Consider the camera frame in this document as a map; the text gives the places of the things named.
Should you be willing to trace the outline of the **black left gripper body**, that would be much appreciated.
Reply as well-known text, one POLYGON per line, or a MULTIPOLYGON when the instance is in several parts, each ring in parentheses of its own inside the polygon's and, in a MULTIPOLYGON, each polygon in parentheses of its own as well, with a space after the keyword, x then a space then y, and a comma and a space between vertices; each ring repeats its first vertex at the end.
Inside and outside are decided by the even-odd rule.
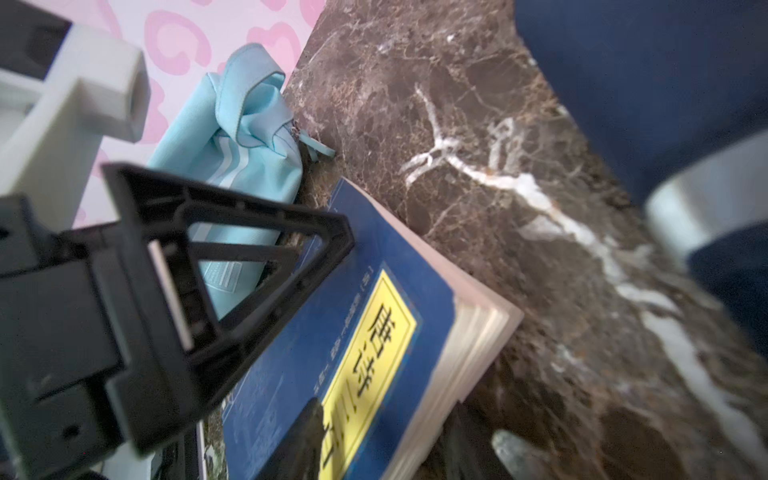
POLYGON ((175 278, 139 232, 150 173, 109 166, 119 220, 73 228, 102 140, 139 141, 149 101, 138 48, 2 3, 1 441, 21 479, 73 478, 197 423, 175 278))

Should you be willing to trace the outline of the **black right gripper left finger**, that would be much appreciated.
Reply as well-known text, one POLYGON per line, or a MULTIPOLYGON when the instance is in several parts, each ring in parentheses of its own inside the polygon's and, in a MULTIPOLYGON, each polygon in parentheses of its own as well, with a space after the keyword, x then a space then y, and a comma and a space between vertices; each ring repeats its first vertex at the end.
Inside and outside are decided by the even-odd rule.
POLYGON ((323 415, 320 400, 310 399, 255 479, 317 479, 325 436, 323 415))

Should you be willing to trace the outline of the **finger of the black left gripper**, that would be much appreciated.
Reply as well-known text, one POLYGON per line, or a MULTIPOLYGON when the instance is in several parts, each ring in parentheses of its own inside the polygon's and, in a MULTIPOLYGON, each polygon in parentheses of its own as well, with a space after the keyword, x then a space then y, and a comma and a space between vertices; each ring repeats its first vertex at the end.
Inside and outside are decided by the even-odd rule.
POLYGON ((119 221, 100 304, 121 364, 104 382, 109 449, 146 453, 209 414, 351 251, 348 220, 130 163, 104 177, 119 221))

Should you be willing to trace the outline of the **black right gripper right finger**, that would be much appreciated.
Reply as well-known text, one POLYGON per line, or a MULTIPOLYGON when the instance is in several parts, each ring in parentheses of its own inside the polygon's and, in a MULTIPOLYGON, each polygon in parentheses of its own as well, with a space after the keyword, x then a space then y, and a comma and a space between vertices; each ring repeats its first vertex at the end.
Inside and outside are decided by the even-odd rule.
POLYGON ((456 404, 445 422, 443 458, 447 479, 510 478, 490 437, 463 404, 456 404))

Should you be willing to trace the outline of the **blue book yellow label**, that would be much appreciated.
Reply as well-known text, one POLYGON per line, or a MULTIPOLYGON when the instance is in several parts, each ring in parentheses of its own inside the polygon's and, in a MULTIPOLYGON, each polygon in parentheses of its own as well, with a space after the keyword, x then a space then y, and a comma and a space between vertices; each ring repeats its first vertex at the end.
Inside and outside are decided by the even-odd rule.
POLYGON ((354 247, 227 397, 232 479, 255 478, 314 398, 321 478, 411 478, 523 319, 351 181, 328 208, 354 247))

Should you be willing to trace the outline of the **navy blue student backpack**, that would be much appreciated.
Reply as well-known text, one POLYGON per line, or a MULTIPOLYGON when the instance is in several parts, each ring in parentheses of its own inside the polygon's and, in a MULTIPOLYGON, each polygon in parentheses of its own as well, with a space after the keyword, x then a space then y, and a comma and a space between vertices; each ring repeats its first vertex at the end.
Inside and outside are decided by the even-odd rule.
POLYGON ((767 5, 520 1, 558 99, 672 259, 767 350, 767 5))

